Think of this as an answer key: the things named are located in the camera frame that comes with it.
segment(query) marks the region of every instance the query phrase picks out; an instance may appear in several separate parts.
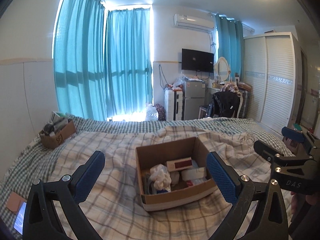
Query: blue gripper pad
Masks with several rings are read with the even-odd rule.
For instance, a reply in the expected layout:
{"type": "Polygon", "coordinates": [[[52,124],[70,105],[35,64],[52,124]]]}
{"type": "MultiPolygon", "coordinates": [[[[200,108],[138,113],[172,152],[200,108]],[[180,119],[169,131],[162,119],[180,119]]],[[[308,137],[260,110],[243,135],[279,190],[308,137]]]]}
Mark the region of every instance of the blue gripper pad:
{"type": "Polygon", "coordinates": [[[241,190],[237,172],[226,165],[216,152],[207,155],[207,168],[225,201],[235,204],[241,190]]]}
{"type": "Polygon", "coordinates": [[[96,183],[105,164],[105,156],[95,151],[89,160],[79,166],[72,175],[70,190],[76,203],[84,202],[96,183]]]}
{"type": "Polygon", "coordinates": [[[287,137],[293,141],[296,141],[297,143],[304,142],[304,135],[301,132],[292,130],[288,127],[284,127],[282,128],[281,133],[284,137],[287,137]]]}

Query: white sliding wardrobe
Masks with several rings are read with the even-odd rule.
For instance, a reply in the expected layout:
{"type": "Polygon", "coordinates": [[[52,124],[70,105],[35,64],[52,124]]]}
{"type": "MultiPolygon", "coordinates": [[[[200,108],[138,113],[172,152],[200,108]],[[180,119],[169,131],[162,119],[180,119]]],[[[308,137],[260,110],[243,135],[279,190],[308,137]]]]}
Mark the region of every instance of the white sliding wardrobe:
{"type": "Polygon", "coordinates": [[[281,134],[290,126],[301,85],[301,52],[291,33],[269,33],[244,38],[244,82],[252,86],[248,118],[281,134]]]}

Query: black jacket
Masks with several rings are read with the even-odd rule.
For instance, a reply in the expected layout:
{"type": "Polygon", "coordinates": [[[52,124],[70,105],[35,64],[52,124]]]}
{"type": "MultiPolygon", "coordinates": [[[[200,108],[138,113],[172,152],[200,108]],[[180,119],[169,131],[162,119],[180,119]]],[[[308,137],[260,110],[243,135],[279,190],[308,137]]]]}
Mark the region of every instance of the black jacket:
{"type": "Polygon", "coordinates": [[[234,112],[238,114],[239,105],[240,98],[237,93],[230,91],[214,93],[212,102],[207,108],[206,117],[213,117],[215,114],[219,117],[233,117],[234,112]]]}

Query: phone screen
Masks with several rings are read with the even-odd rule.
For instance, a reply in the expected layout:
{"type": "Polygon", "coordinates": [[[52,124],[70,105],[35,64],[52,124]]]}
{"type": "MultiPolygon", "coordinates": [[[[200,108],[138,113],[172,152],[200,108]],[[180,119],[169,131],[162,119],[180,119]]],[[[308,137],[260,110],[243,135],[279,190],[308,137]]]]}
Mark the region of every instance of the phone screen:
{"type": "Polygon", "coordinates": [[[22,206],[19,210],[19,213],[17,215],[16,221],[14,222],[14,229],[16,229],[20,234],[22,234],[22,228],[23,228],[23,217],[24,212],[26,211],[26,202],[22,203],[22,206]]]}

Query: gray mini fridge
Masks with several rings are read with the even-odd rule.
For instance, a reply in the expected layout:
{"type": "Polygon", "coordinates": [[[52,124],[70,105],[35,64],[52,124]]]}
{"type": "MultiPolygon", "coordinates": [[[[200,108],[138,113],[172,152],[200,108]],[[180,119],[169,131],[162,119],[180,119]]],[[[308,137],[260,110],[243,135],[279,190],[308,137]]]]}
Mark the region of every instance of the gray mini fridge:
{"type": "Polygon", "coordinates": [[[183,120],[198,119],[199,107],[204,105],[205,83],[185,81],[183,86],[183,120]]]}

